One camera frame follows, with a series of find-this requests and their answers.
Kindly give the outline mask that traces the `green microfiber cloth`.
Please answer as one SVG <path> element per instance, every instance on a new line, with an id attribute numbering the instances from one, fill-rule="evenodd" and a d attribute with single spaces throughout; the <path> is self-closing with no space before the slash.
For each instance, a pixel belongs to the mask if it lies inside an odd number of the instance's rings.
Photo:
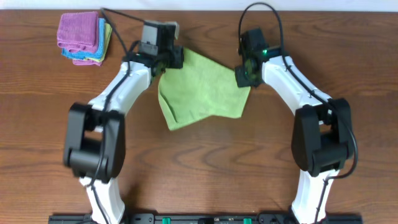
<path id="1" fill-rule="evenodd" d="M 234 72 L 190 49 L 181 69 L 168 69 L 159 80 L 158 99 L 171 131 L 209 116 L 240 118 L 250 92 L 238 87 Z"/>

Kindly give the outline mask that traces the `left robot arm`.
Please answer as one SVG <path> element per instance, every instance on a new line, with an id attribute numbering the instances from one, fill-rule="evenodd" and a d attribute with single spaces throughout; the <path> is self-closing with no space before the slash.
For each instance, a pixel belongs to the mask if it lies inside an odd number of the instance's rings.
<path id="1" fill-rule="evenodd" d="M 179 29 L 177 22 L 145 20 L 141 39 L 126 50 L 111 83 L 68 112 L 63 163 L 86 189 L 89 223 L 124 223 L 127 218 L 118 185 L 126 155 L 125 117 L 157 75 L 183 67 L 183 47 L 174 44 Z"/>

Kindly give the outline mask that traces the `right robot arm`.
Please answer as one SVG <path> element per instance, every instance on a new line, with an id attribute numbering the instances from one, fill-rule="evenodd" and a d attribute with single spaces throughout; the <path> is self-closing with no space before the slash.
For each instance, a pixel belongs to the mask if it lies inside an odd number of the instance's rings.
<path id="1" fill-rule="evenodd" d="M 291 150 L 300 168 L 291 205 L 297 223 L 328 223 L 325 205 L 331 184 L 354 153 L 349 133 L 351 110 L 343 99 L 332 99 L 313 85 L 281 47 L 271 47 L 260 29 L 239 36 L 235 68 L 239 87 L 269 85 L 294 115 Z"/>

